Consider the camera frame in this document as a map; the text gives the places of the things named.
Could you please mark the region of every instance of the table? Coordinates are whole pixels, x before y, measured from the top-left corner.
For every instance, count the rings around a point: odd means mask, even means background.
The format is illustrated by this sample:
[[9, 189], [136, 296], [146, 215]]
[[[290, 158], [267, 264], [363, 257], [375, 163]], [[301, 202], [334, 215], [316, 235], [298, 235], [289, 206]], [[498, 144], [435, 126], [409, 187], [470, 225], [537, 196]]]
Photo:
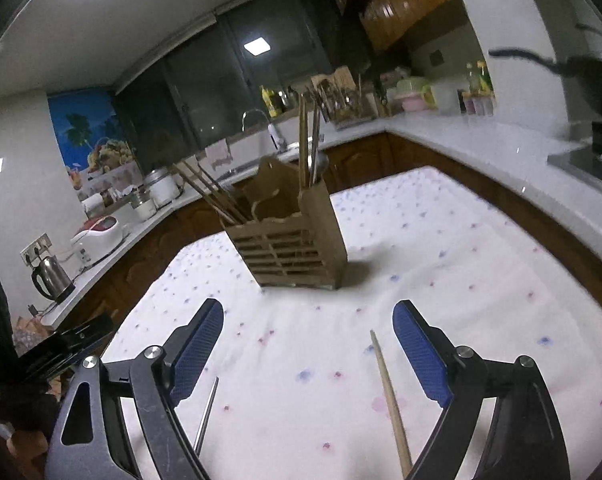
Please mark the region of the table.
[[[331, 197], [348, 248], [337, 291], [259, 288], [223, 233], [185, 247], [124, 321], [104, 360], [136, 356], [208, 297], [219, 341], [176, 409], [194, 439], [215, 376], [201, 460], [212, 478], [398, 480], [399, 461], [369, 330], [379, 337], [414, 458], [441, 413], [394, 335], [409, 299], [454, 345], [484, 359], [532, 356], [561, 421], [572, 478], [602, 458], [602, 311], [554, 258], [497, 209], [433, 168]], [[145, 479], [156, 472], [133, 402], [124, 415]], [[486, 400], [457, 478], [472, 478], [491, 420]]]

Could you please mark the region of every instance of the pink container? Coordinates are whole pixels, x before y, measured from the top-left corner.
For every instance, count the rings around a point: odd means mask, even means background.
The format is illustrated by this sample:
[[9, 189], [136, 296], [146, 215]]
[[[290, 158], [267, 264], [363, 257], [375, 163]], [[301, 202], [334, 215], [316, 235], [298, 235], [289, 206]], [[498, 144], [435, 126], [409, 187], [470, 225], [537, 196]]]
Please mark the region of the pink container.
[[402, 95], [399, 97], [399, 101], [401, 101], [401, 108], [406, 112], [421, 112], [430, 109], [428, 104], [424, 101], [421, 92], [412, 92], [411, 94]]

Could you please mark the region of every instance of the ceiling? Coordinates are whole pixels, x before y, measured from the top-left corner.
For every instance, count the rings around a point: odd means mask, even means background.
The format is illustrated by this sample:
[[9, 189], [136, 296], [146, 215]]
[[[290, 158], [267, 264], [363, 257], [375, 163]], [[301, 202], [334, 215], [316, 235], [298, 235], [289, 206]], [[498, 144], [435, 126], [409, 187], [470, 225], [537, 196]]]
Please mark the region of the ceiling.
[[31, 0], [0, 41], [0, 97], [107, 86], [198, 16], [232, 0]]

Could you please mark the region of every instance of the metal screw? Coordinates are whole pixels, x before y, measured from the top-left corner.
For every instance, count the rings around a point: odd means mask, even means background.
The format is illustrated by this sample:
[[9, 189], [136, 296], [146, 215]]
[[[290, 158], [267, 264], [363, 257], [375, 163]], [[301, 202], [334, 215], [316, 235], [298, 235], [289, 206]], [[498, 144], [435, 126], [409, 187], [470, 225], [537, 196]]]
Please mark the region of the metal screw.
[[522, 355], [519, 358], [519, 364], [526, 368], [534, 368], [535, 360], [532, 357], [528, 357], [527, 355]]
[[148, 348], [145, 349], [145, 352], [143, 352], [143, 355], [145, 357], [147, 357], [148, 359], [154, 359], [160, 353], [161, 353], [160, 346], [148, 346]]
[[463, 359], [470, 359], [475, 354], [475, 351], [469, 346], [461, 345], [457, 346], [457, 355], [463, 357]]
[[98, 363], [98, 357], [96, 355], [87, 356], [83, 360], [83, 368], [94, 368]]

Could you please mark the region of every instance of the palm tree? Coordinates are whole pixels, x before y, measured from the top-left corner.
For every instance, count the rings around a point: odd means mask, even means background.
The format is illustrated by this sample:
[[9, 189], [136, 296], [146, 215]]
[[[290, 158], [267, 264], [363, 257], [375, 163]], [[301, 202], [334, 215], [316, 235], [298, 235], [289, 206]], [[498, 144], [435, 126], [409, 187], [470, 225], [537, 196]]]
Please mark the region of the palm tree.
[[90, 121], [88, 121], [88, 118], [81, 114], [66, 114], [65, 118], [71, 126], [70, 129], [65, 131], [67, 140], [77, 148], [82, 144], [85, 144], [91, 152], [93, 152], [94, 148], [90, 145], [92, 130], [90, 129]]

